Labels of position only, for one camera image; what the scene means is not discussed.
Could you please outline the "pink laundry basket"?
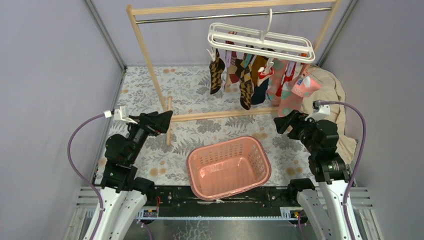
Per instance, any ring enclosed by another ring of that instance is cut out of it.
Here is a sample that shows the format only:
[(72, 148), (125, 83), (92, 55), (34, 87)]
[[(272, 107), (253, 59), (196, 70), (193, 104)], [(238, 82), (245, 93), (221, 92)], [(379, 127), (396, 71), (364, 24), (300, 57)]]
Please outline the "pink laundry basket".
[(272, 173), (261, 142), (248, 135), (192, 150), (186, 167), (192, 192), (204, 201), (260, 187)]

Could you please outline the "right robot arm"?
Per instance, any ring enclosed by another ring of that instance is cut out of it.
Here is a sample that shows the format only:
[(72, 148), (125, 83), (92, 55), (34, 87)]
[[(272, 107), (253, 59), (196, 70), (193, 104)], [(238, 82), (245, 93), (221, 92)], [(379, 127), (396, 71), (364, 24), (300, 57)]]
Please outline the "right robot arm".
[(307, 149), (309, 168), (318, 183), (315, 187), (309, 178), (291, 180), (287, 201), (303, 208), (319, 240), (362, 239), (350, 198), (351, 176), (337, 153), (337, 124), (297, 110), (273, 121), (279, 134), (291, 128), (287, 136)]

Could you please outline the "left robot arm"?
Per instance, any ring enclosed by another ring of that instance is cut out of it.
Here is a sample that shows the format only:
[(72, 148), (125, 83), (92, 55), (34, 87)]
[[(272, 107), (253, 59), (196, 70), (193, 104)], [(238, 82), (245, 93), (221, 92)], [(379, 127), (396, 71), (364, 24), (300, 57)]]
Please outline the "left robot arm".
[(106, 140), (103, 177), (94, 189), (98, 203), (84, 239), (122, 240), (141, 208), (154, 202), (155, 183), (136, 176), (135, 161), (149, 136), (167, 133), (172, 116), (171, 110), (130, 116), (128, 135)]

